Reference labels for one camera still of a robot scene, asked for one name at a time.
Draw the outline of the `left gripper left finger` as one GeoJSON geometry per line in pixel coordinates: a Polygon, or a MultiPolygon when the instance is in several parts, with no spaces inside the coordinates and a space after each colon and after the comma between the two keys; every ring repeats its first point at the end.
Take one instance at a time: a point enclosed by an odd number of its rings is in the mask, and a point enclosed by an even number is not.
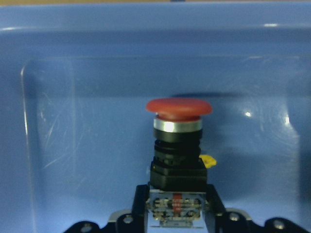
{"type": "Polygon", "coordinates": [[[146,233],[148,228],[148,208],[146,202],[149,198],[150,188],[148,185],[138,185],[132,205],[131,215],[133,217],[134,232],[146,233]]]}

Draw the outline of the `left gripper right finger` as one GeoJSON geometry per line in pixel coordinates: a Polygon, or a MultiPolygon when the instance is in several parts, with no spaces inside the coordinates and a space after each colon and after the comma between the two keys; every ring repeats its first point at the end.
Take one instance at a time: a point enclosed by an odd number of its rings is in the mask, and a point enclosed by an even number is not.
{"type": "Polygon", "coordinates": [[[223,215],[226,212],[220,196],[212,184],[206,185],[207,209],[204,213],[204,221],[208,233],[220,233],[223,223],[223,215]]]}

